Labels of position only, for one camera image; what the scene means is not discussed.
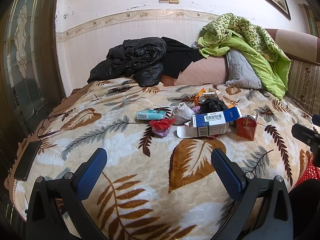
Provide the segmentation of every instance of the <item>black phone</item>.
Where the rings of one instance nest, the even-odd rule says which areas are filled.
[[[14,173],[14,178],[17,180],[26,181],[37,152],[41,146],[41,141],[30,142],[23,152],[23,155],[19,161],[17,169]]]

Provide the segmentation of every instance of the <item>red mesh basket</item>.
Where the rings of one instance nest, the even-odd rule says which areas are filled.
[[[300,183],[304,182],[307,179],[319,179],[320,180],[320,168],[317,168],[312,164],[313,159],[311,158],[306,170],[302,174],[302,176],[298,179],[296,185],[299,185]]]

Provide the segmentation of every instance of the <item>metal screw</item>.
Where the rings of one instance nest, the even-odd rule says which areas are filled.
[[[42,177],[41,176],[36,179],[36,182],[41,182],[41,181],[42,181]]]
[[[65,178],[65,179],[71,179],[72,176],[73,176],[72,172],[68,172],[68,173],[66,173],[66,174],[64,175],[64,178]]]
[[[277,179],[277,181],[279,181],[279,182],[282,182],[282,181],[283,181],[283,178],[282,178],[281,176],[279,176],[279,175],[276,176],[276,179]]]
[[[254,178],[254,174],[251,173],[251,172],[247,172],[247,173],[245,174],[245,176],[246,176],[248,179],[253,179],[253,178]]]

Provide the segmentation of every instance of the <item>lime green fabric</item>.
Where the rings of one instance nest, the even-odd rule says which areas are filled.
[[[200,37],[204,57],[222,56],[232,47],[242,52],[267,90],[281,99],[288,87],[291,60],[266,30],[252,25],[246,18],[223,14],[203,27]]]

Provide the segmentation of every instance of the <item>barcode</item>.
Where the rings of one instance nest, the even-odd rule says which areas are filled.
[[[208,128],[207,127],[199,127],[198,132],[199,132],[199,136],[206,136],[206,135],[208,135]]]
[[[137,118],[138,119],[147,119],[147,115],[146,114],[138,114]]]
[[[221,114],[216,114],[216,115],[205,115],[204,116],[205,121],[212,121],[212,120],[216,120],[216,119],[221,119]]]

